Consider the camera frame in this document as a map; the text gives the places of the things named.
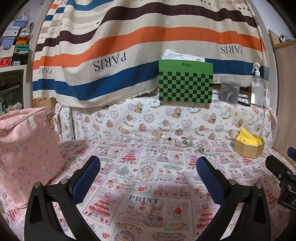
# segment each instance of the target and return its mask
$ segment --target clear plastic bottle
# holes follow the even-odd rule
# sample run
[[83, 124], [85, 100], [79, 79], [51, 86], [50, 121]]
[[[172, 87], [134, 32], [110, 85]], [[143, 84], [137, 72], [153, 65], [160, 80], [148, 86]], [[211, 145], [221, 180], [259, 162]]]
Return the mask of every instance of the clear plastic bottle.
[[252, 73], [255, 72], [255, 76], [252, 78], [252, 94], [251, 104], [262, 108], [264, 102], [264, 82], [265, 80], [260, 77], [259, 72], [260, 64], [254, 63]]

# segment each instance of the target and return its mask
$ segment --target yellow cloth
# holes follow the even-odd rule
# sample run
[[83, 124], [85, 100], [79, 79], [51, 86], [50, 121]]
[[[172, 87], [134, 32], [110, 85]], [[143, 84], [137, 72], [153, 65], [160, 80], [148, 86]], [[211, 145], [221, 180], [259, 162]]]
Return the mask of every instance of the yellow cloth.
[[253, 134], [250, 134], [245, 128], [241, 127], [237, 140], [251, 146], [260, 146], [262, 141], [255, 138]]

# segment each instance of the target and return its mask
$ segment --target pink bag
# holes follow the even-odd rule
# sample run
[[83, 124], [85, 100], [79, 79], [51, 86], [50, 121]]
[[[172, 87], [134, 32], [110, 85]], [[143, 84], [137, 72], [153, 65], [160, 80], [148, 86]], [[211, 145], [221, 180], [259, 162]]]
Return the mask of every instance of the pink bag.
[[35, 182], [46, 185], [65, 166], [50, 120], [52, 107], [0, 116], [0, 185], [17, 207], [26, 207]]

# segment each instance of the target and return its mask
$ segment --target brown stripe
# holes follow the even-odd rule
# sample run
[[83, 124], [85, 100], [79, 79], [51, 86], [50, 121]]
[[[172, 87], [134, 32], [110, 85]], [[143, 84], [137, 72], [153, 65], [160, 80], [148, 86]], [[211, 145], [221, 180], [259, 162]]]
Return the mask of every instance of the brown stripe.
[[214, 12], [202, 6], [189, 4], [167, 5], [160, 2], [147, 3], [137, 8], [123, 6], [113, 7], [107, 11], [100, 25], [111, 20], [132, 20], [148, 13], [160, 13], [167, 16], [195, 15], [213, 19], [217, 22], [229, 18], [234, 22], [245, 22], [249, 26], [254, 28], [257, 27], [254, 18], [244, 16], [238, 10], [227, 10], [226, 8], [222, 8], [218, 12]]
[[220, 33], [211, 29], [197, 27], [144, 27], [129, 34], [98, 39], [88, 50], [81, 54], [62, 53], [55, 56], [42, 56], [40, 60], [34, 61], [33, 70], [38, 69], [40, 66], [77, 67], [91, 59], [124, 51], [137, 44], [183, 40], [215, 42], [220, 45], [237, 43], [261, 52], [263, 47], [260, 39], [238, 34], [236, 31]]
[[68, 30], [60, 31], [59, 36], [56, 38], [46, 38], [44, 43], [37, 44], [36, 45], [36, 52], [42, 51], [44, 47], [54, 47], [58, 45], [61, 41], [68, 41], [71, 44], [81, 44], [85, 43], [89, 40], [91, 40], [96, 33], [96, 30], [98, 28], [94, 29], [93, 31], [90, 31], [85, 34], [76, 35], [72, 34]]

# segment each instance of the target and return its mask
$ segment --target wooden board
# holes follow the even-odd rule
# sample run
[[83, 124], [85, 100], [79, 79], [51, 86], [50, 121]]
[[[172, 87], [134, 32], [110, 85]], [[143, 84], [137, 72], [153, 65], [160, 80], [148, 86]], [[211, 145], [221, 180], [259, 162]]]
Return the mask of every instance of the wooden board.
[[279, 73], [279, 108], [278, 132], [273, 148], [291, 161], [287, 156], [287, 150], [290, 146], [296, 148], [296, 44], [275, 48], [274, 51]]
[[279, 36], [277, 36], [277, 34], [271, 31], [270, 29], [268, 30], [268, 35], [269, 35], [272, 46], [280, 43]]

